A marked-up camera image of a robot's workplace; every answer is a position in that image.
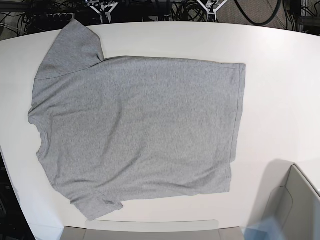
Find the white storage bin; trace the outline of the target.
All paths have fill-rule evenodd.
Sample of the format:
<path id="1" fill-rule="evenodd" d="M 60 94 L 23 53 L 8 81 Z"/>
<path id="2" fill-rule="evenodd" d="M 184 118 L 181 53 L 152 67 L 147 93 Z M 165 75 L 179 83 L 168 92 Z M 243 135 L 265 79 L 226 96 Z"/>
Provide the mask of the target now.
<path id="1" fill-rule="evenodd" d="M 320 238 L 320 192 L 297 165 L 285 185 L 271 192 L 262 220 L 268 217 L 280 224 L 283 240 Z"/>

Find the grey T-shirt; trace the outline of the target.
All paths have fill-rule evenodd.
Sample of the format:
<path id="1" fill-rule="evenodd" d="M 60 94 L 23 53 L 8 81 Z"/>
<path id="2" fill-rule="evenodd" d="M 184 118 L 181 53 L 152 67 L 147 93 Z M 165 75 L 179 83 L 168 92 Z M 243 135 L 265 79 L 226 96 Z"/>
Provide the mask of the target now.
<path id="1" fill-rule="evenodd" d="M 226 193 L 246 66 L 195 59 L 106 59 L 73 20 L 34 79 L 28 120 L 51 186 L 92 221 L 124 201 Z"/>

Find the black power strip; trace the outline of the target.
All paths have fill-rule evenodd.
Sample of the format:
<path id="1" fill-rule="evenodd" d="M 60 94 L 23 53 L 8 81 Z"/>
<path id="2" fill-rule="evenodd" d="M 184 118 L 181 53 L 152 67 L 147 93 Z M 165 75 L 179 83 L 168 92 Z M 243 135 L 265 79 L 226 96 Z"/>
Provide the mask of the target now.
<path id="1" fill-rule="evenodd" d="M 35 16 L 37 22 L 48 22 L 54 24 L 68 23 L 75 18 L 74 13 L 47 13 Z"/>

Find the blue translucent object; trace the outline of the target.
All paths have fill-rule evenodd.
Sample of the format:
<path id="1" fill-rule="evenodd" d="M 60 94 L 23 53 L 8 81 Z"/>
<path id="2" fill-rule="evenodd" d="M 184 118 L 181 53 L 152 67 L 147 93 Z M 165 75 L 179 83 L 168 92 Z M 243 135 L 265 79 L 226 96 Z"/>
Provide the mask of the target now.
<path id="1" fill-rule="evenodd" d="M 274 217 L 267 217 L 258 224 L 242 229 L 245 240 L 283 240 L 280 224 Z"/>

